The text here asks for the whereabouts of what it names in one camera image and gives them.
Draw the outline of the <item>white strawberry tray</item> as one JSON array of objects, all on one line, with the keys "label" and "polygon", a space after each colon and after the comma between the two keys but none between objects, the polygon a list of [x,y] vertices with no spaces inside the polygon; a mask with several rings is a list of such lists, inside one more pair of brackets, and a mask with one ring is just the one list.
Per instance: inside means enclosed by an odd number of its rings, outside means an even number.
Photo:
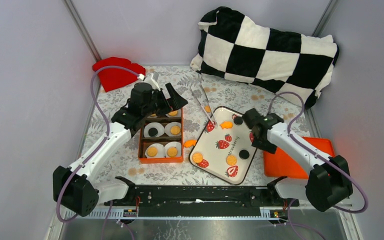
[{"label": "white strawberry tray", "polygon": [[[197,139],[197,143],[191,149],[189,162],[203,171],[232,185],[240,185],[250,169],[251,163],[257,152],[252,146],[254,137],[251,130],[243,121],[242,125],[235,125],[234,118],[242,117],[243,114],[225,106],[219,106],[214,110],[218,127],[208,121],[204,130]],[[231,121],[231,129],[222,129],[220,124],[224,121]],[[247,150],[250,153],[248,159],[241,159],[239,152]],[[203,155],[201,163],[194,163],[192,155],[199,152]],[[226,163],[226,157],[234,155],[237,157],[237,164],[230,166]]]}]

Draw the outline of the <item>orange compartment cookie box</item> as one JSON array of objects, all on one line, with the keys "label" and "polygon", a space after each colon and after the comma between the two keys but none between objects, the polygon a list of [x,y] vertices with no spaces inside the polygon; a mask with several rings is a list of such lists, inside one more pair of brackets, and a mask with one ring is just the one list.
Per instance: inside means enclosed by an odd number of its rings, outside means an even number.
[{"label": "orange compartment cookie box", "polygon": [[[142,164],[164,164],[164,163],[181,163],[184,160],[184,151],[183,151],[183,143],[184,143],[184,114],[183,114],[183,109],[181,108],[181,117],[167,117],[166,115],[164,116],[157,116],[155,118],[150,118],[148,117],[145,120],[145,126],[149,123],[160,123],[164,126],[168,123],[172,122],[178,122],[181,123],[182,127],[182,133],[181,136],[168,136],[165,132],[162,136],[160,137],[144,137],[144,127],[141,128],[140,130],[140,138],[138,142],[138,159]],[[165,146],[169,142],[180,142],[181,143],[181,149],[182,153],[180,157],[173,157],[173,158],[168,158],[168,157],[162,157],[162,158],[147,158],[145,156],[145,150],[147,147],[149,147],[151,144],[154,143],[159,143]]]}]

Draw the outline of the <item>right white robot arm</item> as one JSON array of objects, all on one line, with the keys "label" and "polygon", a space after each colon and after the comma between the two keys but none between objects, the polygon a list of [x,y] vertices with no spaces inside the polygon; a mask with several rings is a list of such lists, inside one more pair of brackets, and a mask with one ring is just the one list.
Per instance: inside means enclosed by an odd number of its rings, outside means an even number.
[{"label": "right white robot arm", "polygon": [[268,185],[267,201],[273,206],[286,199],[305,200],[324,212],[353,194],[347,160],[330,156],[294,133],[275,113],[261,115],[252,108],[242,119],[253,135],[252,146],[266,153],[284,151],[307,173],[307,179],[280,176]]}]

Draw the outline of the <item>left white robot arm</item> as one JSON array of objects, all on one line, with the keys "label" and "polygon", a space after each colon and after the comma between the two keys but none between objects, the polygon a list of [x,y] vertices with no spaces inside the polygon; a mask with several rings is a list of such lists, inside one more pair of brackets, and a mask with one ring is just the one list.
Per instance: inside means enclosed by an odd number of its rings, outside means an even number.
[{"label": "left white robot arm", "polygon": [[58,166],[52,174],[53,199],[58,219],[65,223],[61,207],[76,216],[89,215],[97,205],[118,200],[128,206],[135,200],[134,183],[124,177],[95,183],[104,164],[142,128],[146,119],[155,114],[163,117],[180,110],[188,101],[176,92],[171,83],[166,89],[169,98],[158,86],[153,74],[139,76],[126,104],[106,120],[105,133],[94,145],[68,167]]}]

